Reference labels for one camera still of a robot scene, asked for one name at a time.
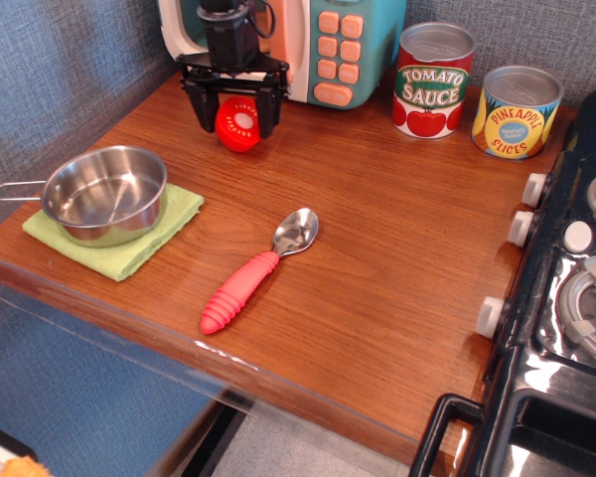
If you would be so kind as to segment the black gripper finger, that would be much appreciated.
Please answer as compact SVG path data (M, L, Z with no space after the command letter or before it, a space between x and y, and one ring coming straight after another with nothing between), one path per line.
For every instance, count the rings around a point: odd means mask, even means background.
M214 133L216 117L220 108L218 94L206 85L188 79L184 80L184 90L200 126L208 133Z
M279 123L282 99L282 92L271 87L263 87L256 94L259 133L262 139L270 137Z

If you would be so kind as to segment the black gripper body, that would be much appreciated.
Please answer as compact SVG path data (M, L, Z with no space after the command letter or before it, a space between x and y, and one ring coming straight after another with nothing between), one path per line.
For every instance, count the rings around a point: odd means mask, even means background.
M181 54L175 61L204 78L219 79L222 75L236 78L243 74L261 73L264 79L254 88L270 87L283 96L289 94L289 65L260 51L259 40L273 36L275 28L263 31L256 20L254 5L199 5L196 13L205 32L204 53Z

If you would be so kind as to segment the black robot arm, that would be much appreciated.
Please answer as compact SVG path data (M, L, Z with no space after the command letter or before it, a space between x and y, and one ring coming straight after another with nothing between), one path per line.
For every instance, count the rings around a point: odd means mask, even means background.
M197 7L208 42L205 53L176 58L187 93L203 129L212 133L220 110L221 93L244 93L255 98L260 137L271 136L280 121L282 99L289 94L289 65L262 53L265 33L255 19L252 1L202 1Z

